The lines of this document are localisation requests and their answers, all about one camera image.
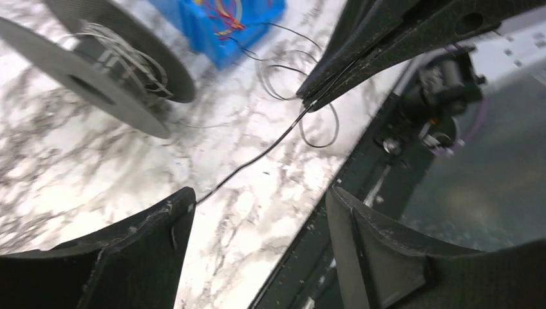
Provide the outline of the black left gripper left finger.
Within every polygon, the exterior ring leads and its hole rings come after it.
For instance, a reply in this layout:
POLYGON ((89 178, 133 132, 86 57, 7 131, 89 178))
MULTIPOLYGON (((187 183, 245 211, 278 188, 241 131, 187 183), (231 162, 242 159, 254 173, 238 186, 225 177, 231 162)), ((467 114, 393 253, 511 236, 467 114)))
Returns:
POLYGON ((184 187, 50 250, 1 256, 1 307, 172 308, 195 203, 184 187))

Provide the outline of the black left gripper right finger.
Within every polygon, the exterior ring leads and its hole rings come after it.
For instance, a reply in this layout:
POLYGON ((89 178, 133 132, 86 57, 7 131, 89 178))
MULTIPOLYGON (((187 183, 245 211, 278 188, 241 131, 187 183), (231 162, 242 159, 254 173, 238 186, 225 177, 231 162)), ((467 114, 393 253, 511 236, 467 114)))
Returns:
POLYGON ((326 209, 346 308, 544 308, 545 242, 495 252, 419 233, 340 187, 326 209))

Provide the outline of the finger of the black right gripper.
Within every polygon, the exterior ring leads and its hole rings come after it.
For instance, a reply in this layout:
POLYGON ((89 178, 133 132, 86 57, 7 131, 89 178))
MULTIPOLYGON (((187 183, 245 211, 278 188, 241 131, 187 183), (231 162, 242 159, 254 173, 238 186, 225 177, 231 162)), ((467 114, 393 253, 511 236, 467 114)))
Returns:
POLYGON ((386 68, 541 6, 544 0, 346 1, 321 60, 303 82, 303 105, 317 111, 386 68))
POLYGON ((461 37, 468 1, 347 1, 327 49, 297 91, 337 98, 376 73, 461 37))

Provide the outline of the blue plastic bin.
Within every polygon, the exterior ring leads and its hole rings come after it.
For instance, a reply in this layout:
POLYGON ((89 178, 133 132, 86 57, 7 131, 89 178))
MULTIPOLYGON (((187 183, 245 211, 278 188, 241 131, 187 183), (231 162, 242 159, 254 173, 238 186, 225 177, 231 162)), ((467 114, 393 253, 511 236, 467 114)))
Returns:
POLYGON ((238 60, 282 19, 284 0, 156 0, 150 2, 189 41, 191 50, 206 55, 219 70, 238 60))

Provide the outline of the black cable spool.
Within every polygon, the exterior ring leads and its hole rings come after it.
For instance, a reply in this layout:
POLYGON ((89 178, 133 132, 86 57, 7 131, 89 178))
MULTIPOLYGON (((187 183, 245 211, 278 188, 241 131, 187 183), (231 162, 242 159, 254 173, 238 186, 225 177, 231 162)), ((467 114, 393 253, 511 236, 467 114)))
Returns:
POLYGON ((194 81, 177 56, 111 1, 47 1, 76 38, 72 50, 1 19, 1 38, 45 74, 121 122, 151 136, 168 128, 151 109, 160 98, 188 103, 194 81))

